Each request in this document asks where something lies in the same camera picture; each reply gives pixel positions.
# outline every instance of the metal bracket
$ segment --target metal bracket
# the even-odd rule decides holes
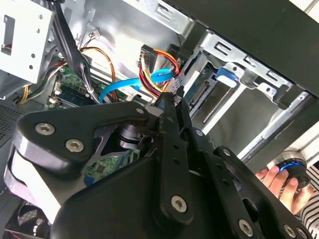
[[[0,8],[0,69],[37,83],[53,13],[30,0],[3,0]],[[6,19],[14,21],[12,41],[4,42]],[[8,47],[9,52],[2,52]]]

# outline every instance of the green circuit board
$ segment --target green circuit board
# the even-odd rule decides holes
[[[84,176],[89,177],[92,182],[97,182],[100,179],[114,173],[128,163],[138,159],[140,151],[130,149],[120,156],[109,156],[98,160],[97,162],[89,165],[84,170]]]
[[[81,94],[86,93],[83,81],[78,78],[69,67],[64,67],[61,80],[61,85],[67,86]]]

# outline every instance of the striped sleeve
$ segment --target striped sleeve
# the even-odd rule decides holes
[[[305,225],[313,238],[319,239],[319,170],[316,167],[307,169],[311,186],[315,193],[297,218]]]

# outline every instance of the wire connector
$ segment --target wire connector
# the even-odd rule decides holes
[[[141,60],[142,60],[142,55],[143,54],[145,55],[146,66],[148,67],[148,69],[152,73],[154,71],[154,68],[155,68],[155,63],[156,63],[156,60],[158,58],[158,54],[157,54],[157,52],[154,51],[153,48],[151,48],[151,47],[149,47],[147,45],[143,45],[141,47],[141,54],[140,54],[140,59],[139,59],[139,67],[141,65]]]

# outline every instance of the metal panel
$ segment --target metal panel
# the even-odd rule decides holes
[[[194,21],[187,15],[176,10],[161,0],[123,0],[140,10],[144,14],[150,16],[154,20],[167,26],[174,32],[187,36],[189,30],[193,26]]]
[[[285,151],[300,152],[307,166],[311,167],[319,161],[319,121],[293,142]]]
[[[258,145],[244,159],[253,172],[258,172],[272,159],[282,153],[319,120],[319,100],[308,97],[306,102],[294,111],[292,119],[284,123],[268,140]]]
[[[280,73],[319,96],[319,25],[287,0],[169,0]]]
[[[2,0],[0,45],[4,44],[5,22],[14,18],[11,55],[0,52],[1,69],[36,83],[51,25],[52,12],[30,0]]]

